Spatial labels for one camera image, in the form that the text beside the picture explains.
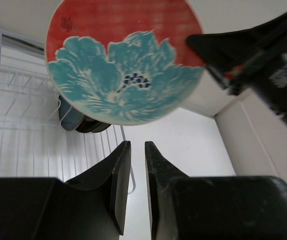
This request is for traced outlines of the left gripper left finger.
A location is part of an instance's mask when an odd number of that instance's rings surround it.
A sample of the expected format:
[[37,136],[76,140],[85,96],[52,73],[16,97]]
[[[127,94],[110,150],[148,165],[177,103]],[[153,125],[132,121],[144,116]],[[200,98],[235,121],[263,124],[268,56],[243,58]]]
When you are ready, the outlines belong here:
[[79,230],[94,236],[124,234],[131,168],[131,143],[121,142],[106,158],[65,182],[76,190]]

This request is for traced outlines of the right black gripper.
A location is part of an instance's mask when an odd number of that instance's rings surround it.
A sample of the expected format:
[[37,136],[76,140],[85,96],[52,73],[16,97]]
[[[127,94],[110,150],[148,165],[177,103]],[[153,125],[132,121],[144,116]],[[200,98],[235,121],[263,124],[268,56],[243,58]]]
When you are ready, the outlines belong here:
[[229,95],[253,89],[287,125],[287,12],[253,28],[192,34],[186,43]]

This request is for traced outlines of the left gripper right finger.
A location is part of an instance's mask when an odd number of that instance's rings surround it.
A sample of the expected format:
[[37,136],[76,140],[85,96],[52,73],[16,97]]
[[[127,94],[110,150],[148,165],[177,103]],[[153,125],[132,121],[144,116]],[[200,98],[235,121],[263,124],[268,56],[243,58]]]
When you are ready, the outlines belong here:
[[191,177],[145,143],[154,240],[287,240],[287,183],[273,176]]

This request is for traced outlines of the striped dark rim plate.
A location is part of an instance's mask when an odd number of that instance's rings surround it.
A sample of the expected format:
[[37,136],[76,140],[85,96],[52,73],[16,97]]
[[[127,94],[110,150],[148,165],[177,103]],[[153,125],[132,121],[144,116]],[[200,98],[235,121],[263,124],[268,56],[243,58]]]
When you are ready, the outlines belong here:
[[95,119],[92,119],[88,116],[83,115],[81,120],[76,125],[75,130],[79,133],[100,133],[107,128],[109,128],[111,124],[101,122]]

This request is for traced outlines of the teal round plate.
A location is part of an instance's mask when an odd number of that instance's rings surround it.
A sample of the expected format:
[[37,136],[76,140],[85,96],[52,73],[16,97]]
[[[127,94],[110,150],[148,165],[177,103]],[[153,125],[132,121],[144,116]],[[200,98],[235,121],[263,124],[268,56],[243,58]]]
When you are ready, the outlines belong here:
[[63,129],[75,130],[84,120],[84,115],[73,108],[61,95],[59,95],[59,119]]

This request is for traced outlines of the red plate with teal flower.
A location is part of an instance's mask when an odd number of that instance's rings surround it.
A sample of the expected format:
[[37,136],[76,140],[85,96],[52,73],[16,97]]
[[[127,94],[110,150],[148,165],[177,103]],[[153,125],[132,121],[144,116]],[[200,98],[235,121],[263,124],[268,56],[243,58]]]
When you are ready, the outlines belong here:
[[186,38],[202,32],[185,0],[64,0],[45,57],[60,95],[95,120],[158,120],[197,88],[204,61]]

